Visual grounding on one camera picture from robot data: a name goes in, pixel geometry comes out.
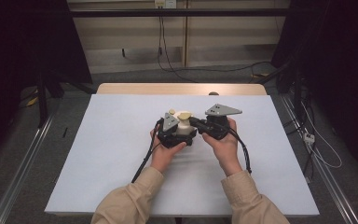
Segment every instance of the person's right hand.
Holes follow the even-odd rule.
[[[234,119],[228,118],[228,123],[234,131],[237,131],[237,124]],[[223,139],[216,140],[207,133],[203,133],[202,138],[213,148],[214,155],[219,160],[220,167],[222,167],[226,176],[242,171],[237,156],[238,141],[232,134],[229,133]]]

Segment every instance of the white tabletop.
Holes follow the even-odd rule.
[[[149,131],[166,111],[188,110],[204,119],[214,104],[241,109],[231,116],[246,144],[259,191],[287,216],[314,216],[318,209],[269,96],[93,95],[46,212],[91,214],[112,189],[131,182],[150,144]],[[239,158],[245,159],[241,146]],[[198,134],[165,173],[151,216],[221,217],[231,208],[225,178],[212,149]]]

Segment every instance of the metal rail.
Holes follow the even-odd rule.
[[[289,114],[290,118],[292,120],[295,121],[295,126],[296,128],[300,127],[300,124],[298,122],[298,120],[296,119],[296,115],[293,112],[293,110],[291,108],[294,107],[292,101],[287,98],[284,97],[283,95],[281,95],[281,99],[283,102],[284,107],[287,110],[287,113]],[[303,132],[298,131],[300,138],[302,139],[302,135]],[[310,153],[311,151],[311,146],[309,144],[306,144],[307,146],[307,151]],[[315,148],[315,153],[318,153],[318,156],[322,158],[321,153],[319,152],[318,148]],[[341,189],[341,187],[339,186],[338,182],[336,181],[336,179],[334,178],[333,174],[330,171],[330,168],[324,164],[324,162],[320,161],[318,158],[316,158],[315,153],[312,154],[312,159],[314,161],[314,164],[316,166],[316,168],[318,169],[319,173],[321,174],[321,177],[325,183],[325,185],[327,186],[327,189],[329,190],[334,202],[336,203],[336,206],[339,210],[339,212],[341,213],[343,219],[345,220],[345,223],[348,224],[358,224],[358,217],[356,216],[350,201],[348,200],[347,196],[345,195],[344,191]]]
[[[37,129],[33,142],[28,147],[27,153],[25,154],[25,157],[22,160],[17,173],[14,175],[10,185],[8,186],[4,196],[0,201],[0,224],[4,224],[6,222],[11,208],[13,207],[14,202],[16,202],[22,184],[24,183],[32,164],[34,163],[34,159],[36,158],[39,148],[42,146],[43,140],[48,133],[48,129],[53,120],[53,117],[58,110],[59,104],[60,103],[58,102],[56,105],[54,105],[45,124],[41,128]]]

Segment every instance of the beige jacket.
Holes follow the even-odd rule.
[[[158,193],[162,174],[145,168],[134,184],[111,191],[97,207],[91,223],[146,223],[153,197]],[[232,208],[232,223],[289,223],[266,196],[259,194],[254,180],[239,172],[222,180]]]

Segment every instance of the gray floor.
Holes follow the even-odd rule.
[[[240,68],[243,65],[214,66],[213,69]],[[255,73],[268,73],[273,70],[266,64],[255,66]],[[250,81],[251,69],[236,72],[206,72],[184,71],[180,76],[191,78],[198,82],[208,83],[246,83]],[[103,82],[184,82],[173,73],[161,70],[122,72],[116,74],[93,75],[96,88]],[[56,217],[44,213],[48,197],[54,188],[54,181],[60,174],[67,153],[75,139],[77,129],[87,109],[90,96],[63,84],[66,93],[62,99],[48,99],[49,108],[59,105],[57,114],[49,128],[46,139],[39,149],[30,172],[27,174],[21,191],[14,202],[6,223],[90,223],[90,217]],[[274,87],[274,82],[266,85],[266,90],[271,96],[282,123],[290,120],[287,110],[283,106],[282,97]],[[343,166],[338,169],[330,169],[343,192],[348,197],[358,216],[358,162],[351,156],[339,136],[334,135],[332,127],[324,117],[323,110],[316,102],[313,104],[316,114],[316,127],[322,136],[337,150],[343,160]],[[30,146],[38,124],[37,105],[20,108],[9,127],[6,141],[0,146],[0,199],[9,185],[12,177],[21,164],[28,146]],[[293,150],[297,156],[299,165],[306,163],[307,152],[299,138],[294,133],[288,135]],[[331,163],[337,163],[337,157],[322,142],[317,142],[324,159]],[[328,191],[321,175],[314,169],[312,182],[309,183],[311,193],[317,203],[321,214],[317,217],[289,217],[291,223],[345,223],[337,209],[336,202]],[[172,218],[151,218],[149,223],[174,223]],[[229,223],[227,218],[185,218],[184,223]]]

